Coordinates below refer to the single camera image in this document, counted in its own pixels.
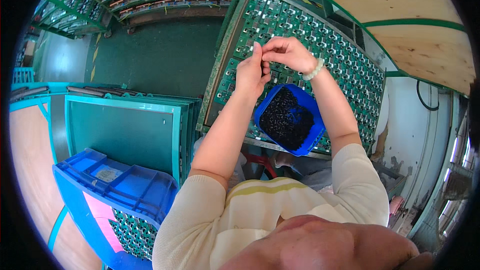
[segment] black cable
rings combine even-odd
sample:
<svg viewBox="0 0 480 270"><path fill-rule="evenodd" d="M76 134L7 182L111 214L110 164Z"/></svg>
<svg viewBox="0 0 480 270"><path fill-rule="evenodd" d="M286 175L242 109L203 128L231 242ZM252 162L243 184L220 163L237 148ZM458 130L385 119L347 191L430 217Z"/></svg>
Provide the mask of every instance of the black cable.
<svg viewBox="0 0 480 270"><path fill-rule="evenodd" d="M418 95L418 99L420 99L420 102L421 104L429 111L438 111L438 107L440 106L440 102L438 102L438 105L436 107L430 107L428 106L425 101L423 101L421 95L420 95L420 90L419 90L419 86L420 86L420 81L417 80L417 95Z"/></svg>

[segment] green circuit board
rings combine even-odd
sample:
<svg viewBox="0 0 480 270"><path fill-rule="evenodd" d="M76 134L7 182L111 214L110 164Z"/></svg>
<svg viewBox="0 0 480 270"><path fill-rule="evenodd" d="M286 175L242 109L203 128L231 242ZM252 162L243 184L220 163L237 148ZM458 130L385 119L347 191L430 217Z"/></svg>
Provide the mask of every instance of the green circuit board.
<svg viewBox="0 0 480 270"><path fill-rule="evenodd" d="M108 220L126 253L152 260L153 244L157 236L155 226L138 217L112 208L115 220Z"/></svg>
<svg viewBox="0 0 480 270"><path fill-rule="evenodd" d="M222 75L214 101L225 104L235 90L238 63L252 55L254 41L266 44L274 36L296 37L316 58L322 58L330 74L345 94L358 122L358 130L367 150L373 142L383 94L384 73L354 43L326 24L325 20L283 0L249 0L243 12L244 25L233 58ZM270 64L271 80L265 85L257 106L278 84L292 83L312 97L309 81L280 63ZM247 137L272 142L250 122ZM330 153L330 139L324 135L313 149Z"/></svg>

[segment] white bead bracelet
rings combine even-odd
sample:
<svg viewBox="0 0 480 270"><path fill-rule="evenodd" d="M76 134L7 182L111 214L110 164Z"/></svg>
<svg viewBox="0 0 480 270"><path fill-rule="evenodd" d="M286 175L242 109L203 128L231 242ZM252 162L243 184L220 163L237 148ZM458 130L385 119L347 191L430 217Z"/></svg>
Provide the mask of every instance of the white bead bracelet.
<svg viewBox="0 0 480 270"><path fill-rule="evenodd" d="M320 70L322 69L323 66L324 66L324 59L319 57L318 58L318 64L315 67L315 70L313 70L310 74L304 74L303 75L303 80L304 81L309 81L309 80L313 79L315 77L315 75L317 75L318 72L320 72Z"/></svg>

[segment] knit sweater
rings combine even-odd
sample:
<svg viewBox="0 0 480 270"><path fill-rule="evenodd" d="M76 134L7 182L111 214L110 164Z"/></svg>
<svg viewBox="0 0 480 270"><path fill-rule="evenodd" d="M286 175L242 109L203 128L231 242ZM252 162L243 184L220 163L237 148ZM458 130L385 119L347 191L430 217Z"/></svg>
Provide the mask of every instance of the knit sweater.
<svg viewBox="0 0 480 270"><path fill-rule="evenodd" d="M333 194L287 177L248 180L227 195L215 179L191 176L160 226L153 269L218 269L273 231L279 216L387 226L387 192L362 146L350 144L335 155L332 182Z"/></svg>

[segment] pink panel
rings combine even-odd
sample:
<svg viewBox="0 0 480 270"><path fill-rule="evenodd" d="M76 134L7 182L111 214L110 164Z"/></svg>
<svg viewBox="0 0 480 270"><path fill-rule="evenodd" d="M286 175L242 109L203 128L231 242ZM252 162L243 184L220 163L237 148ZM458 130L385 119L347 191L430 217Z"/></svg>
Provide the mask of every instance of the pink panel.
<svg viewBox="0 0 480 270"><path fill-rule="evenodd" d="M115 253L119 251L125 251L123 250L122 244L120 244L120 241L118 240L115 232L110 226L109 220L106 218L95 218L95 220L98 223L100 229L102 230L103 235L107 239L108 243L112 247L113 251L115 251Z"/></svg>
<svg viewBox="0 0 480 270"><path fill-rule="evenodd" d="M116 221L111 206L93 198L85 192L83 195L85 196L85 200L87 201L88 207L94 218L106 218Z"/></svg>

